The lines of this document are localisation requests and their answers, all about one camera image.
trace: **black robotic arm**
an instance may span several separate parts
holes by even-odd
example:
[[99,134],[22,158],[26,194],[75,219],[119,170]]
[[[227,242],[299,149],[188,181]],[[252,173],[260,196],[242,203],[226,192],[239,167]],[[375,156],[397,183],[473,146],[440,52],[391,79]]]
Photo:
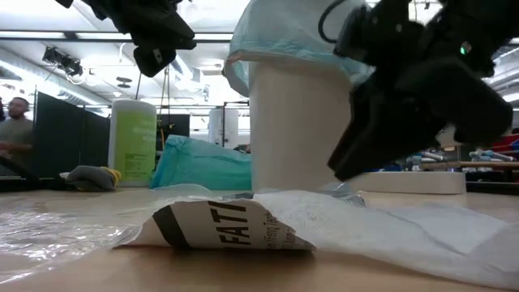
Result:
[[355,9],[334,54],[375,67],[350,93],[352,120],[328,165],[345,181],[425,148],[447,125],[460,143],[488,143],[512,125],[510,104],[481,78],[493,53],[517,35],[517,0],[443,0],[425,26],[409,20],[410,0]]
[[[74,0],[56,0],[69,8]],[[83,0],[98,19],[110,18],[120,33],[130,33],[137,45],[140,71],[153,77],[177,56],[177,49],[194,49],[195,33],[177,13],[182,0]]]

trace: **gray shirt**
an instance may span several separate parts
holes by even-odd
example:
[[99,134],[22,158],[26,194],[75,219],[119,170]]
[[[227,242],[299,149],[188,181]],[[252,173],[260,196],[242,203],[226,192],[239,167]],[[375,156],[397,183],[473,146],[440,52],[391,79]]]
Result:
[[[0,142],[32,144],[32,121],[26,118],[0,122]],[[10,152],[7,156],[21,166],[28,166],[30,152]]]

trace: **white trash can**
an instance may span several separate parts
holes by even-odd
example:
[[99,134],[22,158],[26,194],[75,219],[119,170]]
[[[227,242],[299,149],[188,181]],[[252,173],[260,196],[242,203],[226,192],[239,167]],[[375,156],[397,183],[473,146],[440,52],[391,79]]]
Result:
[[308,63],[251,63],[249,73],[254,191],[336,181],[327,163],[350,122],[349,79]]

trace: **man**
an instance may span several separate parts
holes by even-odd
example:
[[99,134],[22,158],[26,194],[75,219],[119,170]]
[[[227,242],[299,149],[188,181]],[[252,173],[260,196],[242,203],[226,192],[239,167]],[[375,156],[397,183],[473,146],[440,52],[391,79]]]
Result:
[[8,105],[9,119],[0,123],[0,155],[13,162],[28,166],[32,150],[32,121],[25,118],[29,103],[15,97]]
[[3,112],[2,98],[0,97],[0,122],[3,122],[5,120],[6,120],[6,114]]

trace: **black partition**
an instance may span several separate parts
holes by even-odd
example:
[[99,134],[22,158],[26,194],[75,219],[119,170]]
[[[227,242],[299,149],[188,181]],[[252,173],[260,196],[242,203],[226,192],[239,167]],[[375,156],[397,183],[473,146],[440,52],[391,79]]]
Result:
[[56,177],[78,165],[107,165],[109,119],[39,92],[31,171]]
[[[189,114],[160,114],[157,115],[157,121],[159,128],[164,128],[164,138],[167,139],[168,135],[182,135],[189,137],[191,116]],[[157,151],[162,150],[162,134],[157,131]]]
[[166,127],[173,124],[173,135],[183,135],[189,137],[189,127],[191,116],[189,114],[160,114],[157,115],[159,127]]
[[81,165],[107,166],[110,120],[87,110],[83,110],[83,113],[79,163]]

